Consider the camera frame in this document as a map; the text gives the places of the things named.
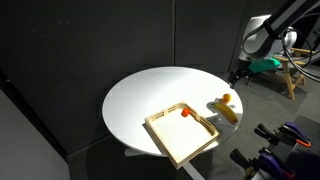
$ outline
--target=round white table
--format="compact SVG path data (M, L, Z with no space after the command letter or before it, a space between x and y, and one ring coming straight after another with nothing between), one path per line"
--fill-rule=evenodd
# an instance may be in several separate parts
M236 125L210 109L209 104L229 93L228 104L238 117ZM145 117L184 101L213 123L221 136L207 146L208 151L228 139L242 119L242 103L238 94L222 79L204 71L185 67L160 67L132 74L118 82L107 94L102 107L110 132L128 146L133 154L162 154L143 124Z

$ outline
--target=yellow object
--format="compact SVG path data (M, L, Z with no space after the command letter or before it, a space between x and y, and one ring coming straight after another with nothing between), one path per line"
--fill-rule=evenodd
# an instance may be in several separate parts
M225 103L229 103L230 101L231 101L231 95L230 94L224 94L223 96L222 96L222 101L223 102L225 102Z
M236 124L238 122L238 118L233 110L223 103L215 103L213 107L218 110L231 124Z

